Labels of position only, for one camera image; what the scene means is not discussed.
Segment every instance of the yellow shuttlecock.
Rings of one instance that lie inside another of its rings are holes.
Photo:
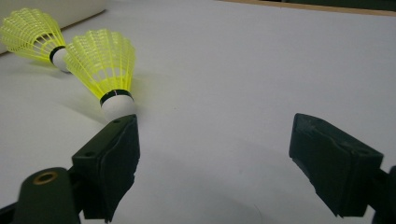
[[[67,69],[100,100],[108,121],[134,114],[131,82],[134,47],[121,33],[107,29],[75,36],[67,45]]]
[[[67,72],[64,37],[58,23],[38,9],[22,8],[11,12],[0,27],[1,41],[7,50],[24,58],[51,62]]]

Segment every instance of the white table surface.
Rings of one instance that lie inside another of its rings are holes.
[[[212,0],[108,1],[64,31],[136,47],[141,160],[113,223],[371,223],[336,218],[289,158],[293,116],[326,119],[396,164],[396,18]],[[0,206],[106,122],[54,67],[0,56]],[[102,223],[83,220],[82,223]]]

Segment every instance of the black plastic part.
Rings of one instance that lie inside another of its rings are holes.
[[[67,171],[50,168],[29,176],[22,183],[12,223],[79,223]]]
[[[50,60],[50,62],[53,64],[53,56],[55,55],[55,53],[58,51],[58,50],[60,50],[60,49],[64,49],[64,48],[66,48],[65,46],[58,46],[58,47],[56,47],[55,49],[53,49],[51,52],[50,52],[50,54],[49,54],[49,60]]]
[[[83,183],[82,210],[87,219],[111,221],[123,195],[134,183],[140,158],[136,115],[115,119],[73,157],[76,179]]]
[[[106,93],[104,96],[102,96],[102,98],[100,99],[100,105],[102,105],[109,98],[116,96],[116,95],[127,95],[127,96],[131,97],[132,100],[134,99],[134,97],[132,97],[132,94],[126,90],[113,90],[113,91]]]
[[[12,203],[2,209],[0,209],[0,223],[8,224],[14,219],[16,203]]]
[[[362,217],[383,155],[323,119],[296,114],[290,157],[341,217]]]
[[[373,223],[396,223],[396,166],[389,174],[381,171],[371,186],[369,204],[375,210]]]

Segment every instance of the black band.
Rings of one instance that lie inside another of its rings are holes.
[[[134,99],[134,97],[132,97],[131,93],[125,90],[113,90],[110,91],[108,93],[106,93],[104,96],[102,96],[102,98],[100,99],[100,105],[102,105],[107,99],[116,96],[116,95],[127,95],[129,97],[132,98],[132,100]]]
[[[53,55],[55,55],[55,53],[56,53],[58,50],[64,49],[64,48],[65,48],[65,46],[59,46],[59,47],[56,47],[55,49],[53,49],[53,50],[50,52],[50,54],[49,54],[49,59],[50,59],[50,62],[51,62],[51,63],[53,63],[53,61],[52,61]]]

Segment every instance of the shuttlecock cork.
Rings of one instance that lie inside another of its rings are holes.
[[[63,60],[64,37],[58,22],[38,9],[22,8],[11,12],[0,27],[1,41],[7,50],[33,60],[53,63],[68,72]]]
[[[134,47],[119,32],[107,29],[78,35],[64,57],[73,73],[99,100],[108,121],[135,114],[131,82]]]

